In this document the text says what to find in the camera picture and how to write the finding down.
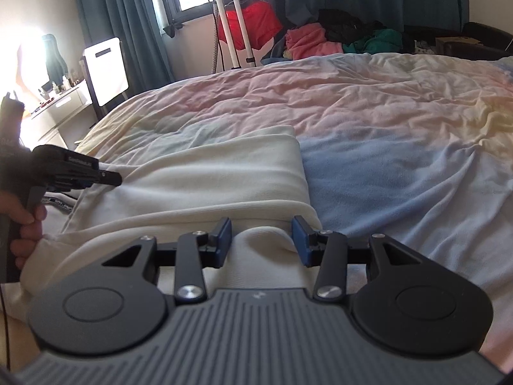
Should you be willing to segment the person's left hand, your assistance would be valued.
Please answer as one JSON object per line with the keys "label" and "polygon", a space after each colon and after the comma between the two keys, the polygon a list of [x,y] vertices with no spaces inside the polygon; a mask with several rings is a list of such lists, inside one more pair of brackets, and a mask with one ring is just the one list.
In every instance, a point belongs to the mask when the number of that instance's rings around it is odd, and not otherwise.
{"label": "person's left hand", "polygon": [[16,266],[21,270],[43,238],[43,221],[47,217],[44,205],[38,203],[32,211],[27,211],[18,197],[1,191],[1,214],[20,225],[19,236],[11,242],[11,252],[16,258]]}

